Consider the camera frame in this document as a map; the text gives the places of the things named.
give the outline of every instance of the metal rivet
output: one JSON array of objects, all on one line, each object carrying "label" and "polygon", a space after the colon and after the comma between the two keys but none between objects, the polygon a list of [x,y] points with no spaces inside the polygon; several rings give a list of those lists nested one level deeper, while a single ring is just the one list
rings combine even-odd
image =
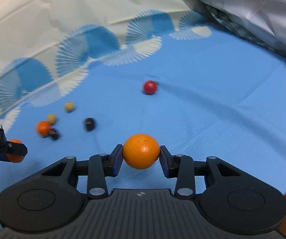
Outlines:
[{"label": "metal rivet", "polygon": [[101,196],[105,193],[105,190],[102,188],[93,188],[90,189],[89,193],[93,196]]},{"label": "metal rivet", "polygon": [[189,188],[180,188],[179,190],[177,190],[177,194],[181,196],[190,196],[193,194],[193,190]]}]

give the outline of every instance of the small orange ball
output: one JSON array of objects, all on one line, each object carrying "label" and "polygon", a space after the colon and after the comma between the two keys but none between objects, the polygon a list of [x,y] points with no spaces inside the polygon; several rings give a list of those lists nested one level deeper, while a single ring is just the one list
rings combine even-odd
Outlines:
[{"label": "small orange ball", "polygon": [[[18,143],[18,144],[23,144],[20,140],[18,139],[11,139],[9,142],[13,143]],[[8,160],[12,163],[20,163],[23,161],[24,156],[16,156],[16,155],[11,155],[11,154],[6,154]]]},{"label": "small orange ball", "polygon": [[50,125],[50,122],[48,122],[48,121],[40,121],[36,126],[37,132],[42,137],[48,136],[50,133],[50,129],[51,129],[51,125]]},{"label": "small orange ball", "polygon": [[123,158],[135,169],[151,167],[159,157],[158,142],[146,134],[136,134],[127,139],[123,146]]}]

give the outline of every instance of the ball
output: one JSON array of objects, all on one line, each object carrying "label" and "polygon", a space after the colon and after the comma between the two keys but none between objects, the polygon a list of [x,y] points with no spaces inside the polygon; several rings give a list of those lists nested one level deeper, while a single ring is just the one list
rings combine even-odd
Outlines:
[{"label": "ball", "polygon": [[154,81],[147,81],[143,85],[143,90],[146,94],[154,94],[157,90],[157,83]]},{"label": "ball", "polygon": [[92,131],[95,128],[95,120],[93,118],[87,118],[84,120],[84,126],[87,131]]},{"label": "ball", "polygon": [[52,138],[53,141],[57,140],[59,138],[59,133],[54,128],[50,129],[49,135],[50,135],[50,137]]},{"label": "ball", "polygon": [[47,120],[50,123],[50,125],[55,124],[55,122],[57,120],[56,115],[55,114],[49,114]]},{"label": "ball", "polygon": [[159,157],[158,142],[146,134],[136,134],[127,139],[123,146],[124,161],[132,168],[147,169]]},{"label": "ball", "polygon": [[74,110],[74,103],[73,102],[67,102],[64,104],[64,109],[66,112],[71,112]]},{"label": "ball", "polygon": [[[11,139],[9,142],[23,144],[18,139]],[[17,156],[17,155],[11,155],[11,154],[6,154],[6,156],[7,156],[8,160],[12,163],[20,163],[24,159],[24,156]]]},{"label": "ball", "polygon": [[51,125],[48,121],[40,121],[37,126],[36,130],[42,137],[46,137],[49,135],[51,129]]}]

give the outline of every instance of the crumpled fabric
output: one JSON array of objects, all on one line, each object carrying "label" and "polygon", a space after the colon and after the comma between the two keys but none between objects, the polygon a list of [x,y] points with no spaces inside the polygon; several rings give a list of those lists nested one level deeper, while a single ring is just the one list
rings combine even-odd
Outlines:
[{"label": "crumpled fabric", "polygon": [[201,1],[225,13],[222,20],[211,10],[225,27],[233,25],[228,29],[234,34],[286,57],[286,0]]}]

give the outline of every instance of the black ball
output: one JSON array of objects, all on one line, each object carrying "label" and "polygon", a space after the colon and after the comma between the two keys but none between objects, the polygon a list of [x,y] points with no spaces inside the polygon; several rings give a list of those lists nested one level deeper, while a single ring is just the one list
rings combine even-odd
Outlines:
[{"label": "black ball", "polygon": [[59,138],[59,133],[54,128],[50,129],[49,134],[50,134],[50,137],[52,138],[52,140],[56,140]]},{"label": "black ball", "polygon": [[87,131],[92,131],[95,128],[95,121],[93,118],[87,118],[84,121],[84,125]]}]

